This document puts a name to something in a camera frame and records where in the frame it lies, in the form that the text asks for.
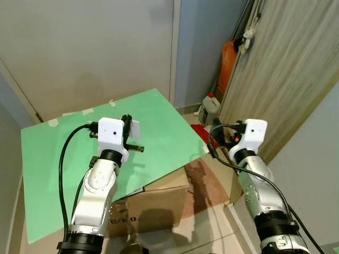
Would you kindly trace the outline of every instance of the wall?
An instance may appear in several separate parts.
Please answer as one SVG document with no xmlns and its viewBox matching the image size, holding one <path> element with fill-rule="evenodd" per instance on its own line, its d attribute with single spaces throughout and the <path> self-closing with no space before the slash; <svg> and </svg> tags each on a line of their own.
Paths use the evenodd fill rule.
<svg viewBox="0 0 339 254">
<path fill-rule="evenodd" d="M 200 103 L 247 1 L 181 0 L 174 106 Z"/>
<path fill-rule="evenodd" d="M 269 165 L 287 201 L 321 245 L 339 240 L 338 102 L 339 83 Z"/>
<path fill-rule="evenodd" d="M 35 122 L 27 109 L 10 88 L 4 77 L 0 74 L 0 102 L 16 120 L 21 128 L 34 125 Z"/>
<path fill-rule="evenodd" d="M 6 253 L 22 172 L 20 126 L 0 103 L 0 253 Z"/>
</svg>

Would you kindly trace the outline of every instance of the floor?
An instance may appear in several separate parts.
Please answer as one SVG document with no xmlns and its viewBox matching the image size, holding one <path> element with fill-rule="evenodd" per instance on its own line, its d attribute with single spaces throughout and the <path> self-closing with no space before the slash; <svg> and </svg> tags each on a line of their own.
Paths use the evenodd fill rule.
<svg viewBox="0 0 339 254">
<path fill-rule="evenodd" d="M 190 124 L 199 124 L 193 114 L 183 115 Z M 240 188 L 230 168 L 213 160 L 209 154 L 202 157 L 220 180 L 226 193 L 232 198 L 239 196 Z M 182 219 L 180 225 L 171 230 L 160 230 L 142 233 L 138 241 L 150 250 L 151 254 L 243 254 L 236 239 L 238 229 L 231 226 L 224 214 L 224 204 L 214 206 L 193 217 Z M 33 244 L 27 243 L 24 225 L 20 254 L 55 253 L 56 244 L 61 241 L 63 231 L 49 235 Z M 105 239 L 102 253 L 119 253 L 126 238 Z"/>
</svg>

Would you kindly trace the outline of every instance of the white plastic bottle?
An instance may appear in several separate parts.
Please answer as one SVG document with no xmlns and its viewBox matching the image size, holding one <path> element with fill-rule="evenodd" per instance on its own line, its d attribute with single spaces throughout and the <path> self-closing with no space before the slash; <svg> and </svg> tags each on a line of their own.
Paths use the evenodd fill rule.
<svg viewBox="0 0 339 254">
<path fill-rule="evenodd" d="M 217 117 L 218 110 L 220 108 L 220 103 L 214 97 L 214 93 L 209 93 L 202 100 L 202 109 L 199 114 L 199 120 L 204 125 L 213 125 L 213 119 Z"/>
</svg>

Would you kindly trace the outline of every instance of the green cardboard sheet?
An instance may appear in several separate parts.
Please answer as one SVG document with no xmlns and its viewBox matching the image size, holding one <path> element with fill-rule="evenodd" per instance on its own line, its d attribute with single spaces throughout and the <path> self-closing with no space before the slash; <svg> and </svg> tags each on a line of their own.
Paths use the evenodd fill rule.
<svg viewBox="0 0 339 254">
<path fill-rule="evenodd" d="M 102 117 L 120 119 L 130 114 L 140 121 L 141 140 L 145 152 L 130 151 L 122 164 L 118 191 L 113 200 L 124 197 L 201 157 L 204 142 L 156 90 L 150 90 L 57 119 L 52 127 L 41 123 L 21 132 L 26 226 L 28 242 L 33 243 L 63 227 L 58 196 L 58 163 L 68 135 L 76 127 Z M 92 156 L 97 156 L 97 139 L 87 130 L 78 132 L 68 145 L 64 161 L 64 196 L 68 219 L 80 179 L 88 170 Z"/>
</svg>

